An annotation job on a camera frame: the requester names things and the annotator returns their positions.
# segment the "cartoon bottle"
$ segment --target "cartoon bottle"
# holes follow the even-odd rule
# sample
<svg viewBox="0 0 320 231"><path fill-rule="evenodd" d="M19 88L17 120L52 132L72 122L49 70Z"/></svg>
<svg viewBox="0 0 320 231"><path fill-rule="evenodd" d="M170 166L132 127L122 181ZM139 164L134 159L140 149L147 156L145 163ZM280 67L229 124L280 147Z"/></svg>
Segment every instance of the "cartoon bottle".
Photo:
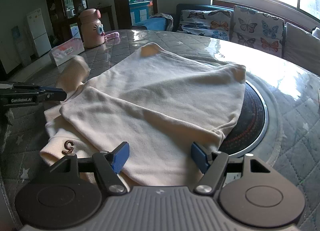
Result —
<svg viewBox="0 0 320 231"><path fill-rule="evenodd" d="M81 20L81 32L86 48L94 48L105 42L103 25L99 20L101 14L99 10L88 9L79 15Z"/></svg>

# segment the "metal screw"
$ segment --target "metal screw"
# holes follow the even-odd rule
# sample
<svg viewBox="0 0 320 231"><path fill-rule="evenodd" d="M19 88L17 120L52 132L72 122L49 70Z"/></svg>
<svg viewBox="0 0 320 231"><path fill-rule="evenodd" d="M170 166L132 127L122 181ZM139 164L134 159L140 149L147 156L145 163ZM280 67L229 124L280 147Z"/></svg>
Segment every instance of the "metal screw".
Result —
<svg viewBox="0 0 320 231"><path fill-rule="evenodd" d="M124 187L121 185L111 185L109 187L109 191L111 191L113 193L121 193L124 191Z"/></svg>
<svg viewBox="0 0 320 231"><path fill-rule="evenodd" d="M212 187L208 185L199 185L196 187L196 191L202 194L207 194L212 191Z"/></svg>

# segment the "blue butterfly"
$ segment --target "blue butterfly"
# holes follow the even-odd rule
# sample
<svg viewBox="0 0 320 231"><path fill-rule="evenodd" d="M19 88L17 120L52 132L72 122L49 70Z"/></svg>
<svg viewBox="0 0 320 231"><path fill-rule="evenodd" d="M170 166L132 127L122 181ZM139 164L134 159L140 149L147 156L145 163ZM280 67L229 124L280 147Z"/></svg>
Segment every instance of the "blue butterfly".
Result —
<svg viewBox="0 0 320 231"><path fill-rule="evenodd" d="M269 26L264 20L262 20L261 22L262 22L263 34L265 36L268 36L270 34L271 38L276 38L276 33L278 32L279 26L277 25L272 28L269 28Z"/></svg>
<svg viewBox="0 0 320 231"><path fill-rule="evenodd" d="M224 31L223 32L219 32L218 30L215 30L211 37L218 38L218 39L223 39L223 40L228 40L228 35Z"/></svg>
<svg viewBox="0 0 320 231"><path fill-rule="evenodd" d="M208 29L207 26L202 22L190 22L189 24L186 24L183 26L184 28L202 28L202 29Z"/></svg>
<svg viewBox="0 0 320 231"><path fill-rule="evenodd" d="M250 14L256 14L258 11L254 10L254 9L249 9L246 7L239 7L241 12L246 12L246 13L250 13Z"/></svg>

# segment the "refrigerator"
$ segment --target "refrigerator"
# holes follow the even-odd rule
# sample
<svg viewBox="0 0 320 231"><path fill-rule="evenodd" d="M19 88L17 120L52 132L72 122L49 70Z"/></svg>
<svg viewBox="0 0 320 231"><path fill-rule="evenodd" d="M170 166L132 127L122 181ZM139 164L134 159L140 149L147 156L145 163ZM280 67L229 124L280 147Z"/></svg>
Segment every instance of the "refrigerator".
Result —
<svg viewBox="0 0 320 231"><path fill-rule="evenodd" d="M39 58L49 52L51 45L45 30L41 9L37 9L27 15L27 29L35 55Z"/></svg>

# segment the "round table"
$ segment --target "round table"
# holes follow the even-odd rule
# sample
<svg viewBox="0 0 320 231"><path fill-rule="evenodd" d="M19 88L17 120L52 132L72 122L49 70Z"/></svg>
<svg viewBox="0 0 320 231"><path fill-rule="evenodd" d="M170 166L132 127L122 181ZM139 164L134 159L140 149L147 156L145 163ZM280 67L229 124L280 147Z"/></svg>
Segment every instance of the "round table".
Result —
<svg viewBox="0 0 320 231"><path fill-rule="evenodd" d="M98 76L149 42L180 56L223 64L246 66L247 76L262 82L277 110L280 127L275 132L278 145L265 159L306 197L306 209L300 220L302 230L320 228L320 78L276 56L239 44L183 33L149 30L120 30L120 38L86 50L81 54L91 68L87 78ZM68 62L49 65L28 80L42 86L54 86L58 74ZM13 125L5 135L1 157L4 186L13 204L21 185L46 167L39 156L48 136L44 125L44 106L14 108Z"/></svg>

